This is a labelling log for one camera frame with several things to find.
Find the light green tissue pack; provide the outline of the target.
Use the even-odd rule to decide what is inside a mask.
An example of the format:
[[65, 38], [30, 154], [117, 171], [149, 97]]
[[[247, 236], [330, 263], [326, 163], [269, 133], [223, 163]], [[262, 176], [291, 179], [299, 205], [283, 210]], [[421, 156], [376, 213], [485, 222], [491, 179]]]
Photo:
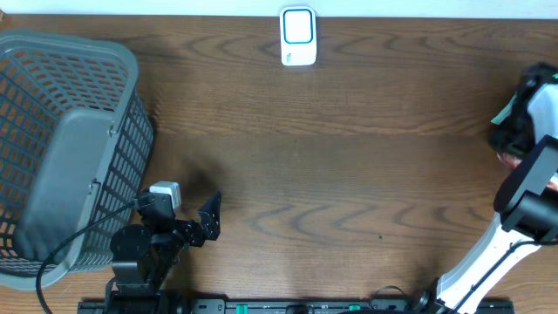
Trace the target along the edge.
[[506, 118], [508, 118], [512, 112], [513, 105], [516, 97], [513, 96], [507, 105], [494, 117], [491, 119], [491, 123], [499, 126]]

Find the red chocolate bar wrapper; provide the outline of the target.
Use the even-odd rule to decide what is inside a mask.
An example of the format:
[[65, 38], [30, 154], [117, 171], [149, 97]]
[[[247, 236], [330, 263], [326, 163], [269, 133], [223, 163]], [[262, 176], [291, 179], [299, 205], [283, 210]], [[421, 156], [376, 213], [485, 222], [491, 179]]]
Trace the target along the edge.
[[516, 169], [522, 162], [521, 158], [512, 154], [497, 153], [497, 157], [499, 161], [501, 161], [504, 165], [512, 169]]

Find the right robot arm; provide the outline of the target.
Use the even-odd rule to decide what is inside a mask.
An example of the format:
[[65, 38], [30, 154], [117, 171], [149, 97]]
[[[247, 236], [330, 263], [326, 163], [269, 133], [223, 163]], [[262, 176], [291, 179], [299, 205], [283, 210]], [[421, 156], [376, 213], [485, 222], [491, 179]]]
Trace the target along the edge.
[[521, 73], [514, 96], [492, 120], [489, 144], [513, 170], [493, 201], [487, 231], [414, 305], [422, 313], [474, 313], [525, 257], [557, 244], [557, 69]]

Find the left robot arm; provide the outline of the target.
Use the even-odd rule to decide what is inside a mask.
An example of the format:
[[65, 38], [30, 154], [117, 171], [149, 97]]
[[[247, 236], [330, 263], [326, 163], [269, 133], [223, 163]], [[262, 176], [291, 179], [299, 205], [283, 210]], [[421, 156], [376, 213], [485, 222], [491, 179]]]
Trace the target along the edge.
[[140, 224], [119, 229], [110, 242], [113, 284], [105, 293], [104, 313], [188, 313], [187, 301], [161, 289], [181, 251], [215, 241], [221, 233], [221, 193], [198, 210], [200, 220], [179, 220], [172, 196], [145, 192], [133, 201]]

